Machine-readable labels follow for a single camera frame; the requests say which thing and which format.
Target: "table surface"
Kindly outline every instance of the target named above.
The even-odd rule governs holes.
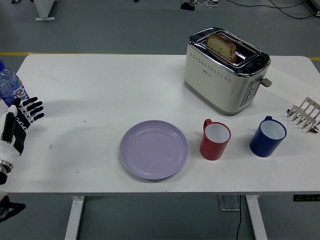
[[[263,89],[234,116],[220,114],[184,83],[185,55],[33,54],[18,75],[45,117],[27,130],[25,148],[2,191],[17,194],[320,193],[320,134],[305,133],[287,118],[293,105]],[[271,66],[318,88],[320,75],[302,56],[272,56]],[[7,108],[2,103],[1,113]],[[249,147],[267,116],[287,137],[267,158]],[[229,126],[231,139],[216,161],[199,152],[205,119]],[[120,158],[128,129],[162,120],[186,136],[180,171],[151,181],[129,173]]]

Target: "toaster vent hole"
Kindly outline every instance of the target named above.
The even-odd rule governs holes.
[[[195,56],[194,54],[192,54],[190,52],[190,57],[194,58],[196,61],[198,61],[201,65],[204,65],[206,68],[208,68],[208,70],[210,70],[211,72],[214,72],[216,75],[218,75],[219,77],[221,77],[222,79],[224,79],[225,81],[228,81],[229,83],[231,82],[230,78],[227,78],[226,76],[224,76],[223,74],[221,74],[220,72],[218,72],[217,70],[215,70],[213,67],[210,67],[208,64],[206,64],[203,60],[201,60],[200,58],[198,58],[197,56]]]

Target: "blue mug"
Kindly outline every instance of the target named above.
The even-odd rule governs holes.
[[[259,157],[269,157],[286,136],[285,126],[266,116],[250,142],[250,149]]]

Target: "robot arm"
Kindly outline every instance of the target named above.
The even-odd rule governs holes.
[[[13,161],[24,150],[26,130],[45,114],[42,101],[33,97],[24,101],[16,98],[8,111],[0,118],[0,185],[7,181],[7,174],[13,169]]]

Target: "mug handle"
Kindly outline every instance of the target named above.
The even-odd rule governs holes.
[[[203,130],[205,130],[205,127],[206,127],[207,125],[209,125],[209,124],[212,124],[211,119],[206,119],[206,120],[204,120]]]

